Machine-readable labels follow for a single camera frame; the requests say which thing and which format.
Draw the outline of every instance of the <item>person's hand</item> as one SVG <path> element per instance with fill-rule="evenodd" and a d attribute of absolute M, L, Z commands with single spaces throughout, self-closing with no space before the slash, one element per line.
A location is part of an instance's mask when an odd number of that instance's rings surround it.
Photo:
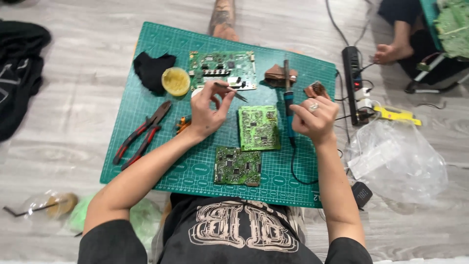
<path fill-rule="evenodd" d="M 318 108 L 310 112 L 310 106 L 317 103 Z M 325 142 L 336 141 L 333 125 L 339 105 L 322 96 L 316 99 L 308 98 L 300 105 L 291 105 L 290 109 L 295 112 L 292 128 L 294 131 L 308 136 L 317 147 Z"/>
<path fill-rule="evenodd" d="M 222 80 L 208 81 L 204 88 L 190 100 L 192 107 L 192 123 L 188 127 L 198 137 L 205 139 L 213 132 L 217 131 L 227 118 L 228 109 L 231 101 L 235 96 L 234 89 L 218 87 L 214 83 L 228 86 L 227 82 Z M 218 100 L 215 95 L 218 94 L 222 101 Z M 217 111 L 210 109 L 210 102 L 214 102 Z"/>

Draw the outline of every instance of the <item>soldering iron handle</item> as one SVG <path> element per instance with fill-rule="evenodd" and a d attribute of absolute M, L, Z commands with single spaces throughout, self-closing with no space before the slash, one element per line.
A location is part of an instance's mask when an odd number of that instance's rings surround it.
<path fill-rule="evenodd" d="M 287 135 L 289 138 L 294 138 L 296 136 L 296 133 L 292 129 L 294 113 L 290 109 L 290 105 L 293 104 L 293 92 L 285 92 L 283 94 L 283 100 L 285 101 L 285 113 L 287 115 Z"/>

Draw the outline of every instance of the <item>red and black pliers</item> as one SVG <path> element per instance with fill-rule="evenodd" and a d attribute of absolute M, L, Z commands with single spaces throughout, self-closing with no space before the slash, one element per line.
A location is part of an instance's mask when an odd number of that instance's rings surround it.
<path fill-rule="evenodd" d="M 166 115 L 168 112 L 169 108 L 171 107 L 171 101 L 166 101 L 162 105 L 158 107 L 156 112 L 150 117 L 146 118 L 145 123 L 143 123 L 141 126 L 139 126 L 130 136 L 122 143 L 121 147 L 119 150 L 117 150 L 116 155 L 114 156 L 113 159 L 113 164 L 117 165 L 121 161 L 122 157 L 124 156 L 125 151 L 129 148 L 129 146 L 132 144 L 132 142 L 135 141 L 135 139 L 138 138 L 145 130 L 148 129 L 148 132 L 145 136 L 145 139 L 142 143 L 142 145 L 138 148 L 137 152 L 127 161 L 122 165 L 121 170 L 125 170 L 127 167 L 132 165 L 135 161 L 137 161 L 139 158 L 141 158 L 148 148 L 148 146 L 151 143 L 151 140 L 153 139 L 153 136 L 155 135 L 156 131 L 161 129 L 161 126 L 158 125 L 158 123 L 163 119 L 163 117 Z"/>

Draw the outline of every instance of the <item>green circuit board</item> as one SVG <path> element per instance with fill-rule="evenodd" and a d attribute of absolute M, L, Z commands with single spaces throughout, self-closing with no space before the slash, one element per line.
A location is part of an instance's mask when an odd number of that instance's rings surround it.
<path fill-rule="evenodd" d="M 469 58 L 469 1 L 438 0 L 438 38 L 450 58 Z"/>
<path fill-rule="evenodd" d="M 253 51 L 189 52 L 190 89 L 204 87 L 206 81 L 224 80 L 237 90 L 255 90 L 256 66 Z"/>
<path fill-rule="evenodd" d="M 242 151 L 280 149 L 275 106 L 242 106 L 238 118 Z"/>
<path fill-rule="evenodd" d="M 259 186 L 262 170 L 260 152 L 217 146 L 216 153 L 214 184 Z"/>

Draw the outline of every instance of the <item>ring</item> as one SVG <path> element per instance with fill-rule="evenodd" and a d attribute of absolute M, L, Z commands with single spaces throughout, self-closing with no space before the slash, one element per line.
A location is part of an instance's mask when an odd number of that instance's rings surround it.
<path fill-rule="evenodd" d="M 313 103 L 312 105 L 310 105 L 310 108 L 308 109 L 308 111 L 309 111 L 310 113 L 313 113 L 313 112 L 316 111 L 318 108 L 319 108 L 319 104 L 318 104 L 318 103 Z"/>

